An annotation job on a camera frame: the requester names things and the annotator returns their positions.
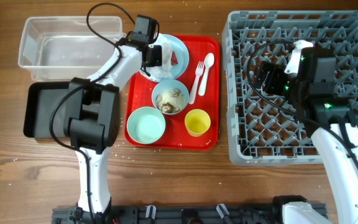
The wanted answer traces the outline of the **white paper napkin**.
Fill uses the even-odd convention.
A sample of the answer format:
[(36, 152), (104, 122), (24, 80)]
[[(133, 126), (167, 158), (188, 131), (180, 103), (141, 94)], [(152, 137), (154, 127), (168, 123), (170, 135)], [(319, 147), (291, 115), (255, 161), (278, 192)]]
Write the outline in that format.
[(172, 43), (165, 34), (159, 34), (157, 40), (154, 43), (149, 44), (149, 47), (153, 47), (154, 45), (162, 46), (162, 65), (160, 67), (143, 67), (139, 72), (149, 80), (155, 82), (159, 82), (164, 78), (173, 78), (171, 72), (174, 53)]

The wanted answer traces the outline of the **light blue bowl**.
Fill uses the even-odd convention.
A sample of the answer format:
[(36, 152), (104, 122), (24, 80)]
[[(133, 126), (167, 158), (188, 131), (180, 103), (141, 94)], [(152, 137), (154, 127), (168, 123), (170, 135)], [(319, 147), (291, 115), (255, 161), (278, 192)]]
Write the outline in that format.
[(152, 103), (163, 114), (183, 111), (189, 102), (187, 87), (178, 80), (164, 79), (152, 91)]

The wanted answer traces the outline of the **yellow plastic cup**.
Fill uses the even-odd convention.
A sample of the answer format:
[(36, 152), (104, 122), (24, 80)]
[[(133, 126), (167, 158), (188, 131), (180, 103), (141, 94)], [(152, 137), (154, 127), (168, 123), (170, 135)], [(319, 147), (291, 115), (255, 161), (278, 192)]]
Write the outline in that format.
[(203, 135), (211, 126), (209, 114), (201, 109), (193, 109), (185, 116), (185, 127), (193, 137)]

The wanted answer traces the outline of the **food scraps and rice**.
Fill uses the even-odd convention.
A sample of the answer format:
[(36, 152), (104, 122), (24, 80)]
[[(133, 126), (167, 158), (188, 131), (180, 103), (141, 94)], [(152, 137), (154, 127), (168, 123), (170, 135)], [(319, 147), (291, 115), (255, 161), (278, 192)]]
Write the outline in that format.
[(179, 89), (164, 90), (157, 95), (157, 108), (164, 113), (177, 113), (181, 111), (185, 105), (185, 96)]

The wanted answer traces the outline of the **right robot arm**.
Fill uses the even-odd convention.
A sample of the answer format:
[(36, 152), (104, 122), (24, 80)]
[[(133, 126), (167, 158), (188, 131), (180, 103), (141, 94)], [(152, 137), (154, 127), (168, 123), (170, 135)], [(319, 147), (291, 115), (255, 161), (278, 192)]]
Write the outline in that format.
[(358, 223), (358, 127), (349, 100), (334, 94), (336, 57), (330, 49), (306, 47), (294, 49), (291, 60), (295, 72), (262, 61), (249, 85), (294, 107), (286, 112), (304, 124), (323, 160), (339, 222)]

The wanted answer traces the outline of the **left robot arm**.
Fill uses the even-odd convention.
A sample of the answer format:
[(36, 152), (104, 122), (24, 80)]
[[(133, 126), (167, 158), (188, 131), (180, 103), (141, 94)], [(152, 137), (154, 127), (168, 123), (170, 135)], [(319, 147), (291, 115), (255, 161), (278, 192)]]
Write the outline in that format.
[(159, 23), (137, 16), (134, 30), (114, 43), (111, 57), (87, 79), (73, 78), (64, 98), (63, 132), (80, 165), (80, 199), (70, 219), (109, 223), (111, 194), (108, 154), (119, 131), (119, 94), (139, 70), (162, 63), (162, 49), (153, 44)]

